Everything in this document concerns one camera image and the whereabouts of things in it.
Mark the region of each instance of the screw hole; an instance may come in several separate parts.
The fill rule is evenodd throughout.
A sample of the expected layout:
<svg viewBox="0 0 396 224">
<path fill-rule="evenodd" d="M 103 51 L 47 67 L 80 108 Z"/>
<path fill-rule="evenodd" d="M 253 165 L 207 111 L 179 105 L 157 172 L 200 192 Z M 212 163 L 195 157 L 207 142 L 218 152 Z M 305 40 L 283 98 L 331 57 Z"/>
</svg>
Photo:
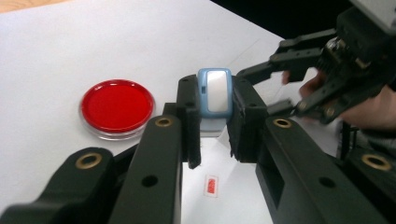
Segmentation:
<svg viewBox="0 0 396 224">
<path fill-rule="evenodd" d="M 155 175 L 148 175 L 142 179 L 142 185 L 146 188 L 151 188 L 157 185 L 158 177 Z"/>
<path fill-rule="evenodd" d="M 274 124 L 280 128 L 290 128 L 291 122 L 286 119 L 276 119 L 274 120 Z"/>
<path fill-rule="evenodd" d="M 81 170 L 90 169 L 102 160 L 102 155 L 96 152 L 90 152 L 82 155 L 76 161 L 76 167 Z"/>
<path fill-rule="evenodd" d="M 156 121 L 155 121 L 155 124 L 157 125 L 157 126 L 159 126 L 159 127 L 168 127 L 168 126 L 171 126 L 171 124 L 172 124 L 172 120 L 170 120 L 170 119 L 167 119 L 167 118 L 161 118 L 161 119 L 157 119 Z"/>
<path fill-rule="evenodd" d="M 335 188 L 335 183 L 329 177 L 321 177 L 319 179 L 319 183 L 326 188 L 333 189 Z"/>
<path fill-rule="evenodd" d="M 372 168 L 375 168 L 377 170 L 388 171 L 392 167 L 387 159 L 374 154 L 365 154 L 361 157 L 361 160 L 366 165 L 371 166 Z"/>
</svg>

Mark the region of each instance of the small red-white label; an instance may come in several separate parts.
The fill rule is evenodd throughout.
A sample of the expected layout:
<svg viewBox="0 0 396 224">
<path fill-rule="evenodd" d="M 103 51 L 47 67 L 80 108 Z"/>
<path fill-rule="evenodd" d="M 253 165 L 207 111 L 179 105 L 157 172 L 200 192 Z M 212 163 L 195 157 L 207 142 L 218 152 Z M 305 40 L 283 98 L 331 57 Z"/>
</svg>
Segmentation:
<svg viewBox="0 0 396 224">
<path fill-rule="evenodd" d="M 217 198 L 218 197 L 218 184 L 219 184 L 219 178 L 217 176 L 207 175 L 205 177 L 204 195 L 207 197 Z"/>
</svg>

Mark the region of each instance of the white tabletop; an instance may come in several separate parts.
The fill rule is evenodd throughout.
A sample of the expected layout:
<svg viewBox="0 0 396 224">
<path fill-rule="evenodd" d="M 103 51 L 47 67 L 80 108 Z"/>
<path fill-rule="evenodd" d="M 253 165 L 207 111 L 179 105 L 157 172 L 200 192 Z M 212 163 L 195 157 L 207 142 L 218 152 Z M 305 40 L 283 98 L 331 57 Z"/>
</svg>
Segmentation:
<svg viewBox="0 0 396 224">
<path fill-rule="evenodd" d="M 78 104 L 91 86 L 122 78 L 156 102 L 174 102 L 180 78 L 204 67 L 233 74 L 264 62 L 280 37 L 204 0 L 78 0 L 0 14 L 0 213 L 33 201 L 72 153 L 118 154 L 135 140 L 88 133 Z M 256 86 L 265 102 L 284 95 L 280 76 Z M 202 165 L 184 168 L 182 223 L 272 223 L 254 164 L 230 158 L 228 136 L 202 140 Z M 217 198 L 205 177 L 219 179 Z"/>
</svg>

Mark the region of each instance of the petri dish lid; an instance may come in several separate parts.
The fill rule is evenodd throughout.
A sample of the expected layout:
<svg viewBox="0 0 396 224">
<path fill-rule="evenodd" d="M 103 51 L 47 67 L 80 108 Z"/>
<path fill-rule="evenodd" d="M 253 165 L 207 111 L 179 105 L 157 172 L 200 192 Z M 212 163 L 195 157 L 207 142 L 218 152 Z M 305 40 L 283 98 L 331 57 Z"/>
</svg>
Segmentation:
<svg viewBox="0 0 396 224">
<path fill-rule="evenodd" d="M 141 85 L 113 79 L 91 87 L 83 96 L 80 115 L 90 132 L 119 140 L 139 135 L 154 110 L 154 100 Z"/>
</svg>

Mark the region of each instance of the black background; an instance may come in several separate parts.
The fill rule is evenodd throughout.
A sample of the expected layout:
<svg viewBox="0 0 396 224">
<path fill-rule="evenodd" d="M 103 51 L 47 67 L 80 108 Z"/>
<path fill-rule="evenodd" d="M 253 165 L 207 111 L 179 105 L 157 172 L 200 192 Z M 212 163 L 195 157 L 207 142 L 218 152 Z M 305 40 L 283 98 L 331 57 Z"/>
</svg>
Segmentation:
<svg viewBox="0 0 396 224">
<path fill-rule="evenodd" d="M 335 28 L 336 17 L 352 5 L 347 0 L 212 0 L 283 38 Z"/>
</svg>

